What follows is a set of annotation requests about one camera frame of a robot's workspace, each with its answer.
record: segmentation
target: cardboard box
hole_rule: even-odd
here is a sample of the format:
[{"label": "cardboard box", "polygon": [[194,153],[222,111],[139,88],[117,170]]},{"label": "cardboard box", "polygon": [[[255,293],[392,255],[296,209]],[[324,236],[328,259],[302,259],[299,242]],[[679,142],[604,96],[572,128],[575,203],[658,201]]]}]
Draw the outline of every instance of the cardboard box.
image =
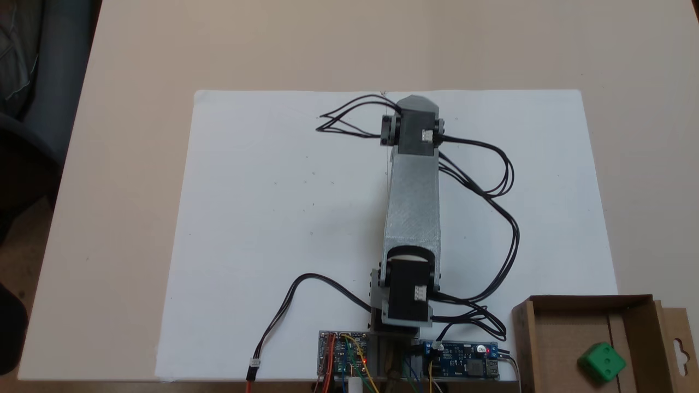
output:
[{"label": "cardboard box", "polygon": [[[689,393],[699,367],[684,308],[652,295],[531,296],[512,310],[523,393]],[[681,375],[674,340],[689,360]],[[626,360],[616,380],[595,385],[577,358],[607,341]]]}]

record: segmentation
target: circuit board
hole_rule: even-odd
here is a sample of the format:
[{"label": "circuit board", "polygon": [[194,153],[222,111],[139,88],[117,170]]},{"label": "circuit board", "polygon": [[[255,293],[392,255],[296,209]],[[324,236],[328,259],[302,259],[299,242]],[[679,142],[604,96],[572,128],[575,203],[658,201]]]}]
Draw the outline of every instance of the circuit board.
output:
[{"label": "circuit board", "polygon": [[[463,341],[443,341],[439,348],[432,348],[432,341],[420,341],[425,355],[434,350],[438,355],[432,359],[434,378],[481,378],[494,379],[498,371],[498,344]],[[430,363],[423,363],[423,373],[428,375]]]},{"label": "circuit board", "polygon": [[367,356],[369,335],[364,331],[320,331],[318,333],[318,368],[317,373],[325,373],[328,366],[328,342],[333,340],[333,373],[340,375],[343,371],[346,376],[366,375],[365,366],[356,351],[354,341],[343,338],[350,336],[359,343],[364,358]]}]

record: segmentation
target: table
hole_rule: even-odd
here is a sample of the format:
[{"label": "table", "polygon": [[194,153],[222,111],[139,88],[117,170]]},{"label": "table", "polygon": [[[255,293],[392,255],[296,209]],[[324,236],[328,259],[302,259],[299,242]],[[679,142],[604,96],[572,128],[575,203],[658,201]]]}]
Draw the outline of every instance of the table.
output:
[{"label": "table", "polygon": [[698,37],[689,0],[105,0],[19,377],[154,379],[201,89],[580,89],[619,291],[692,305]]}]

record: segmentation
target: green die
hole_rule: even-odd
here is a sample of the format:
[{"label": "green die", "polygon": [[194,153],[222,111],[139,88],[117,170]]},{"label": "green die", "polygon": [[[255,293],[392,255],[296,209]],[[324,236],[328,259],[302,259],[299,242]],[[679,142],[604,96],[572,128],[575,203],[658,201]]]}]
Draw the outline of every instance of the green die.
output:
[{"label": "green die", "polygon": [[595,381],[606,383],[614,379],[626,367],[626,362],[609,343],[592,345],[577,363]]}]

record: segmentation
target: black wire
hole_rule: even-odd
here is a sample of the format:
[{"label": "black wire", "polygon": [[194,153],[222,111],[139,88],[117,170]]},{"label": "black wire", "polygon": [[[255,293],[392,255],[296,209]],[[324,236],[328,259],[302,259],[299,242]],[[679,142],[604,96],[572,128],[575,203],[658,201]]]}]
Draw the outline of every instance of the black wire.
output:
[{"label": "black wire", "polygon": [[[333,115],[334,113],[337,113],[337,112],[341,111],[342,109],[350,106],[354,102],[357,102],[361,99],[370,98],[370,97],[379,98],[382,101],[364,101],[361,103],[357,103],[357,104],[349,107],[348,109],[345,109],[343,112],[341,112],[338,115]],[[347,102],[345,105],[342,105],[341,107],[339,107],[335,110],[332,110],[328,113],[324,113],[324,114],[320,115],[319,116],[320,118],[329,119],[329,120],[327,122],[325,122],[324,124],[320,125],[315,130],[318,132],[330,132],[330,133],[335,133],[335,134],[345,134],[345,135],[350,135],[350,136],[357,136],[359,138],[379,138],[380,135],[372,134],[372,133],[369,133],[367,131],[364,131],[361,128],[354,126],[353,124],[350,124],[349,122],[346,122],[343,120],[343,117],[345,117],[348,113],[352,112],[353,110],[355,110],[361,106],[365,106],[365,105],[381,105],[381,106],[386,106],[387,108],[393,109],[397,113],[401,112],[401,107],[399,107],[398,104],[391,101],[390,99],[388,99],[382,95],[379,95],[379,94],[366,94],[366,95],[357,97],[357,98],[351,100],[350,102]],[[344,124],[352,129],[354,129],[355,131],[348,131],[345,129],[341,129],[341,128],[335,126],[335,124],[337,124],[337,123]]]},{"label": "black wire", "polygon": [[520,374],[520,372],[519,372],[519,366],[517,365],[517,361],[514,360],[514,357],[511,357],[511,356],[509,356],[509,355],[504,355],[504,353],[509,354],[510,351],[504,351],[504,350],[501,350],[501,349],[498,349],[498,351],[502,352],[502,353],[500,353],[499,359],[505,359],[505,360],[507,360],[507,361],[512,362],[512,365],[514,366],[514,372],[517,373],[517,383],[519,384],[519,391],[520,391],[520,393],[521,393],[521,391],[522,391],[522,385],[521,385],[521,384],[522,384],[522,381],[521,381],[521,374]]},{"label": "black wire", "polygon": [[342,285],[337,283],[335,280],[332,280],[331,278],[327,278],[326,276],[316,274],[316,273],[302,274],[299,277],[297,277],[294,280],[294,282],[291,284],[291,287],[289,287],[289,291],[287,292],[287,295],[284,298],[284,301],[282,302],[282,306],[279,307],[279,311],[277,311],[277,314],[274,316],[274,318],[272,318],[272,322],[269,323],[269,326],[267,326],[267,329],[262,334],[262,338],[260,338],[260,341],[257,344],[257,347],[255,348],[255,353],[253,356],[254,359],[259,359],[260,354],[262,352],[262,345],[264,344],[264,341],[267,338],[267,335],[270,334],[270,332],[274,328],[275,324],[277,324],[277,322],[279,322],[279,320],[282,318],[282,316],[284,316],[284,314],[289,309],[289,306],[291,305],[291,300],[294,298],[294,293],[296,292],[296,288],[298,287],[298,285],[301,284],[304,280],[307,280],[309,278],[314,278],[316,280],[323,281],[324,283],[326,283],[326,284],[330,285],[331,287],[335,288],[336,290],[338,290],[341,294],[345,295],[349,300],[353,301],[355,304],[362,307],[364,310],[371,312],[371,306],[369,306],[367,303],[362,301],[359,297],[355,296],[347,288],[343,287]]},{"label": "black wire", "polygon": [[471,311],[464,313],[462,315],[455,316],[433,316],[433,322],[445,322],[448,325],[442,330],[437,341],[441,341],[444,338],[447,330],[455,324],[473,324],[480,329],[483,329],[486,333],[493,336],[496,340],[506,341],[507,340],[507,327],[502,323],[495,315],[487,310],[487,306],[479,306],[476,303],[466,300],[459,299],[455,296],[451,296],[442,292],[435,292],[430,296],[430,300],[439,301],[442,303],[450,304],[461,304],[472,308]]},{"label": "black wire", "polygon": [[499,147],[495,145],[491,145],[490,143],[485,143],[481,141],[474,141],[472,139],[463,139],[463,138],[455,138],[453,136],[448,136],[448,135],[440,135],[438,137],[442,142],[453,142],[453,143],[462,143],[465,145],[474,145],[478,146],[481,148],[486,148],[489,150],[492,150],[500,156],[500,158],[503,160],[503,163],[505,165],[505,174],[503,175],[503,179],[498,183],[498,185],[493,188],[492,190],[485,191],[486,194],[490,194],[491,197],[496,198],[496,197],[501,197],[512,189],[512,186],[514,185],[514,166],[512,165],[512,161],[507,157],[505,152],[500,149]]},{"label": "black wire", "polygon": [[500,215],[502,215],[510,223],[510,226],[512,227],[512,241],[510,242],[510,249],[507,252],[507,257],[505,258],[505,261],[503,262],[500,271],[496,274],[495,278],[490,283],[490,285],[488,285],[488,287],[485,290],[483,290],[483,292],[479,293],[476,296],[464,299],[476,303],[486,299],[488,296],[493,294],[493,292],[495,292],[498,289],[498,287],[500,287],[500,284],[503,283],[505,277],[507,277],[507,274],[510,272],[512,265],[514,264],[514,260],[517,257],[517,251],[519,249],[519,225],[517,224],[517,221],[512,217],[511,214],[509,214],[504,208],[502,208],[500,205],[498,205],[497,202],[493,200],[494,196],[488,195],[485,191],[483,191],[483,189],[476,182],[474,182],[472,178],[470,178],[466,173],[464,173],[454,162],[452,162],[449,159],[449,157],[447,157],[442,152],[439,153],[439,157],[451,166],[449,167],[444,163],[440,163],[439,171],[446,173],[447,175],[456,179],[465,188],[473,191],[478,196],[482,197],[486,202],[488,202],[488,204],[490,204],[490,206],[497,210],[498,213],[500,213]]}]

